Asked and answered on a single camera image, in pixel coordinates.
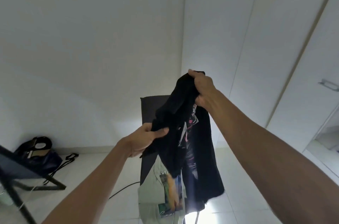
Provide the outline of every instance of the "cabinet door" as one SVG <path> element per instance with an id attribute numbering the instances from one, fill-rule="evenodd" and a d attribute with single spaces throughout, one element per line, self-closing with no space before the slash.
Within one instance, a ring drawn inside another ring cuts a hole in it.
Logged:
<path id="1" fill-rule="evenodd" d="M 302 152 L 339 102 L 339 0 L 329 0 L 267 127 Z"/>

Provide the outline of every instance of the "white tile floor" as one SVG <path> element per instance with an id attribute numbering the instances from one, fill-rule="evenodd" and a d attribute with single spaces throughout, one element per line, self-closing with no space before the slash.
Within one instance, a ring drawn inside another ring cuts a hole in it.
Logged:
<path id="1" fill-rule="evenodd" d="M 58 171 L 55 178 L 67 186 L 65 191 L 36 191 L 31 194 L 22 192 L 23 198 L 29 197 L 26 205 L 36 221 L 41 223 L 50 211 L 99 165 L 105 156 L 104 153 L 80 155 L 75 162 Z M 265 199 L 231 150 L 229 148 L 217 149 L 216 158 L 225 193 L 207 203 L 206 208 L 199 215 L 198 224 L 279 224 L 280 221 L 271 212 Z M 139 181 L 140 168 L 141 160 L 138 157 L 128 159 L 112 194 L 126 185 Z M 109 200 L 99 223 L 142 224 L 138 219 L 137 188 L 138 184 L 132 185 Z M 13 207 L 0 206 L 0 219 L 3 224 L 24 223 L 21 222 L 20 214 Z M 191 223 L 189 220 L 194 223 L 194 213 L 188 216 L 187 224 Z"/>

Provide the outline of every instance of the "clothing pile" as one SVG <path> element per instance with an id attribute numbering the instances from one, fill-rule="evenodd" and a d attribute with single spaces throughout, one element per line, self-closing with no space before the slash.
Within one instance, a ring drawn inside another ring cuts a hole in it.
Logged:
<path id="1" fill-rule="evenodd" d="M 138 201 L 144 224 L 182 224 L 185 214 L 224 193 L 210 117 L 195 104 L 198 95 L 194 79 L 185 74 L 170 96 L 141 98 L 143 123 L 152 122 L 152 131 L 169 127 L 141 156 Z"/>

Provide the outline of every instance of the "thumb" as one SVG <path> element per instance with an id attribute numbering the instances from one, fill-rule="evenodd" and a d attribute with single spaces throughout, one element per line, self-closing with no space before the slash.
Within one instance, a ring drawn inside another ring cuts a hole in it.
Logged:
<path id="1" fill-rule="evenodd" d="M 169 130 L 169 128 L 161 128 L 158 131 L 153 131 L 153 138 L 162 138 L 163 136 L 167 135 Z"/>

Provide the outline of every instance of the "black bag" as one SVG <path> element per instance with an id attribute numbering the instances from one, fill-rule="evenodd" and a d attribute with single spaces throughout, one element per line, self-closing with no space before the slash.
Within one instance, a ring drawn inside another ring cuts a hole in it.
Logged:
<path id="1" fill-rule="evenodd" d="M 35 137 L 21 144 L 14 153 L 44 174 L 56 171 L 62 163 L 62 158 L 52 149 L 52 141 L 48 137 Z"/>

